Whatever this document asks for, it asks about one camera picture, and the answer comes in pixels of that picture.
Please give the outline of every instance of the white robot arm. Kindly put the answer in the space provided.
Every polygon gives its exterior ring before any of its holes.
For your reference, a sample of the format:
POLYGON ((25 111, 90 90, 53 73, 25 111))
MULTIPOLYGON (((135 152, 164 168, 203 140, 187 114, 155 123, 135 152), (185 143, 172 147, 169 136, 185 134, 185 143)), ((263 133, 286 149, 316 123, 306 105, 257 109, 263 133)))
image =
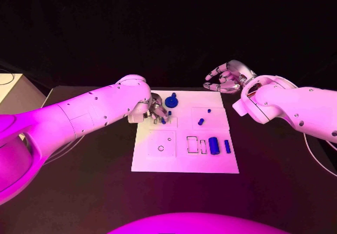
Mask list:
POLYGON ((129 123, 168 120, 161 98, 136 75, 37 110, 0 115, 0 204, 27 186, 56 149, 125 116, 129 123))
POLYGON ((285 78, 257 76, 236 60, 218 66, 205 76, 220 74, 220 84, 204 83, 203 87, 221 93, 236 93, 240 99, 233 109, 246 113, 259 123, 275 117, 285 119, 292 128, 337 143, 337 92, 312 87, 298 88, 285 78))

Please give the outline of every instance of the small blue piece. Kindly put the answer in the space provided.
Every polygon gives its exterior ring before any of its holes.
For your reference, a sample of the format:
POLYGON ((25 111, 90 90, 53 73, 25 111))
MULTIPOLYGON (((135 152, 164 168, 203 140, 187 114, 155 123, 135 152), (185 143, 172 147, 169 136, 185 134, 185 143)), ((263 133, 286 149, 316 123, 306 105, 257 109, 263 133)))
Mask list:
POLYGON ((217 155, 220 153, 216 137, 208 138, 208 149, 211 155, 217 155))
POLYGON ((228 141, 224 140, 226 153, 230 154, 228 141))
POLYGON ((165 99, 165 106, 168 108, 174 108, 177 106, 177 98, 175 97, 177 97, 175 93, 171 93, 171 96, 167 97, 167 99, 165 99))
POLYGON ((204 119, 200 119, 198 122, 197 122, 197 124, 201 125, 203 122, 204 122, 204 119))

